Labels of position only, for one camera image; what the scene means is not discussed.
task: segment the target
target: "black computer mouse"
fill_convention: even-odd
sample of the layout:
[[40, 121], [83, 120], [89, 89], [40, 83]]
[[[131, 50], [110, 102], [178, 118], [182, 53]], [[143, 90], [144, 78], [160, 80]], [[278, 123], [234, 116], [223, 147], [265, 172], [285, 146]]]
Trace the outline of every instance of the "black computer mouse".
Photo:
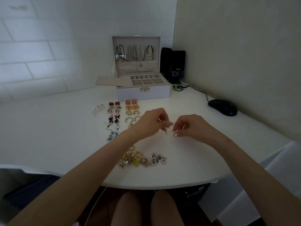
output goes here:
[[232, 102], [226, 100], [214, 99], [208, 102], [208, 105], [216, 110], [220, 111], [226, 116], [235, 116], [237, 114], [237, 108]]

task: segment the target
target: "thigh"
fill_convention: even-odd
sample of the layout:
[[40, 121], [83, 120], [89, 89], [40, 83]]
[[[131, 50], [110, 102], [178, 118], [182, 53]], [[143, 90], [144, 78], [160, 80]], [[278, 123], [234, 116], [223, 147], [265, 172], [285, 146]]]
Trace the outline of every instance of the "thigh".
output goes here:
[[111, 226], [141, 226], [141, 207], [133, 193], [124, 194], [117, 203]]
[[150, 214], [152, 226], [184, 226], [175, 201], [165, 190], [156, 192], [151, 203]]

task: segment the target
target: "jewelry box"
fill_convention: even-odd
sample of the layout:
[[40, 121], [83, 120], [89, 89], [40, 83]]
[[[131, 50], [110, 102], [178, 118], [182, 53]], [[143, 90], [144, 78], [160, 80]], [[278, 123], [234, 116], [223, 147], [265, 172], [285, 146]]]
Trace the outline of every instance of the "jewelry box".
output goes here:
[[113, 36], [117, 77], [98, 76], [96, 85], [117, 87], [118, 101], [167, 98], [170, 84], [159, 72], [160, 37]]

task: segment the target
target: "desk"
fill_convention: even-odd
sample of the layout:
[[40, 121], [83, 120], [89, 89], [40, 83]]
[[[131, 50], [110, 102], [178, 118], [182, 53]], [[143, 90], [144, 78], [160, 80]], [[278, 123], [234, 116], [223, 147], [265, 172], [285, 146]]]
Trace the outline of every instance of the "desk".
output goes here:
[[[27, 168], [63, 175], [107, 143], [109, 102], [117, 101], [116, 88], [101, 86], [0, 105], [0, 167]], [[96, 105], [104, 104], [96, 117]], [[206, 96], [194, 89], [171, 90], [169, 98], [138, 101], [140, 112], [163, 107], [173, 122], [180, 115], [198, 114], [261, 162], [292, 142], [288, 137], [238, 112], [227, 117], [208, 106]], [[121, 103], [119, 130], [125, 130], [125, 103]], [[171, 128], [136, 143], [148, 158], [155, 152], [167, 164], [124, 169], [116, 166], [103, 186], [126, 189], [165, 189], [192, 186], [230, 173], [210, 146], [188, 137], [175, 138]]]

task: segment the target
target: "hand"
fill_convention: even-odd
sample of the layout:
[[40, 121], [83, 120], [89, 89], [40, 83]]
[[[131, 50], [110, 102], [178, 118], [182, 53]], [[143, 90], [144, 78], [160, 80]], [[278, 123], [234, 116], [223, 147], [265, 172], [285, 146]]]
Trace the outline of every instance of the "hand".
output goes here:
[[146, 111], [130, 129], [134, 130], [139, 140], [142, 140], [152, 136], [158, 132], [159, 129], [165, 131], [165, 128], [169, 128], [171, 125], [173, 125], [173, 123], [169, 121], [165, 110], [163, 108], [158, 108]]
[[176, 131], [173, 134], [175, 137], [191, 137], [208, 145], [227, 138], [223, 133], [208, 124], [204, 118], [196, 114], [180, 116], [172, 131]]

